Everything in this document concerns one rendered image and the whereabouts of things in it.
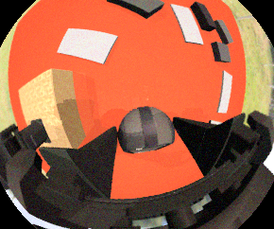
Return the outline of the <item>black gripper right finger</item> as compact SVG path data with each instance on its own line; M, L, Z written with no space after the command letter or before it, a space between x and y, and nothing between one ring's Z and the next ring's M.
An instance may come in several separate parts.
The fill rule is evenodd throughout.
M172 118L175 131L181 137L182 144L185 144L193 155L204 178L205 175L216 170L214 164L220 159L225 145L228 144L231 131L243 125L245 117L247 114L238 114L226 119L221 125L220 123L215 125L209 122L198 122L191 118Z

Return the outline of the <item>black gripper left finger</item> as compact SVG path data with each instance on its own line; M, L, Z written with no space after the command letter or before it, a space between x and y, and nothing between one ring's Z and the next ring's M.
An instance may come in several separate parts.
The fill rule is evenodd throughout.
M80 149L40 148L49 167L75 171L102 198L111 198L114 159L117 155L117 126L110 127Z

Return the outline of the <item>dark grey switch panel with green rocker switches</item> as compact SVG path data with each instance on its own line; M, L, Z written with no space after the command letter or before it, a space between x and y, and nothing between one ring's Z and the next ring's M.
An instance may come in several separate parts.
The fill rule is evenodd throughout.
M155 106L133 108L122 118L118 129L118 142L123 152L156 151L175 142L174 123Z

